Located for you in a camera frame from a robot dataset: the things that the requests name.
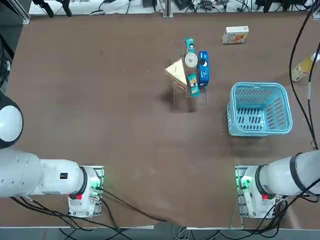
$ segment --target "small white box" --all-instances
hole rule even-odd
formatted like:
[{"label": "small white box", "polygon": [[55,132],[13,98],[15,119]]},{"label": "small white box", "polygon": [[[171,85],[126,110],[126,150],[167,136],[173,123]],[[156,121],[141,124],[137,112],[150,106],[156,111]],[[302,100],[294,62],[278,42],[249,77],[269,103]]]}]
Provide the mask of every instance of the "small white box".
[{"label": "small white box", "polygon": [[249,33],[248,26],[227,26],[222,36],[223,44],[242,44]]}]

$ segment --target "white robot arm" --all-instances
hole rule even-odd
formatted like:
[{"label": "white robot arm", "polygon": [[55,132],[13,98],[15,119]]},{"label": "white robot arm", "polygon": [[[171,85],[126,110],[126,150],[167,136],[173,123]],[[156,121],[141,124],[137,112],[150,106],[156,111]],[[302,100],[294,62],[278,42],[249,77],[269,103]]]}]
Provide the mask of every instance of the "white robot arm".
[{"label": "white robot arm", "polygon": [[0,198],[28,195],[68,195],[69,214],[101,214],[102,166],[79,166],[64,159],[39,159],[8,148],[20,138],[24,119],[18,105],[0,91]]},{"label": "white robot arm", "polygon": [[[276,195],[296,196],[320,178],[320,151],[299,153],[270,164],[250,166],[240,181],[250,218],[264,218]],[[320,183],[306,192],[320,194]]]},{"label": "white robot arm", "polygon": [[0,150],[0,198],[30,195],[69,195],[69,214],[94,217],[100,214],[102,186],[98,172],[64,159],[39,159],[11,148]]}]

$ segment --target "green indicator light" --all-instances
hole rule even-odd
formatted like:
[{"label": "green indicator light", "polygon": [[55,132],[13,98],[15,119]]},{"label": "green indicator light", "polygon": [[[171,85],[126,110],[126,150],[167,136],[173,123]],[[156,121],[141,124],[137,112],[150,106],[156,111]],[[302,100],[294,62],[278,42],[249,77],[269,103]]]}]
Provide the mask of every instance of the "green indicator light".
[{"label": "green indicator light", "polygon": [[241,178],[241,185],[243,189],[248,189],[252,182],[252,178],[250,176],[243,176]]}]

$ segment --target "blue box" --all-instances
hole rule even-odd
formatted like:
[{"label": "blue box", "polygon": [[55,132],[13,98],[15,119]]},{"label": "blue box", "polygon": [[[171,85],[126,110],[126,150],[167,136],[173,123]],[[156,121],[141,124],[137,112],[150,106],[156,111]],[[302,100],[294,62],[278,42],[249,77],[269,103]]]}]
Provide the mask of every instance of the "blue box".
[{"label": "blue box", "polygon": [[207,51],[199,51],[198,55],[198,85],[207,86],[209,83],[209,56]]}]

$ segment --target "transparent stand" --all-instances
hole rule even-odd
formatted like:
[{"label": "transparent stand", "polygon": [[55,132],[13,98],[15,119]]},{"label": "transparent stand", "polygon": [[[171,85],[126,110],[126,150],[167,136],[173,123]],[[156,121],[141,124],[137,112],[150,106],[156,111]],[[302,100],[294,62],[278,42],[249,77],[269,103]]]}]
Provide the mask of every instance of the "transparent stand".
[{"label": "transparent stand", "polygon": [[[196,73],[196,75],[198,75],[196,68],[190,68],[186,66],[184,63],[185,56],[186,56],[186,46],[183,40],[171,41],[170,50],[171,50],[171,64],[175,63],[179,59],[182,59],[185,78],[187,79],[187,81],[188,81],[188,75],[192,73]],[[196,97],[192,97],[192,102],[194,102],[194,105],[196,106],[206,105],[208,103],[207,89],[205,86],[198,86],[198,87],[200,90],[200,95]],[[181,95],[185,95],[186,98],[191,98],[191,87],[189,83],[186,86],[186,91],[183,91],[174,82],[172,82],[172,89],[173,89],[173,106],[176,106],[176,98]]]}]

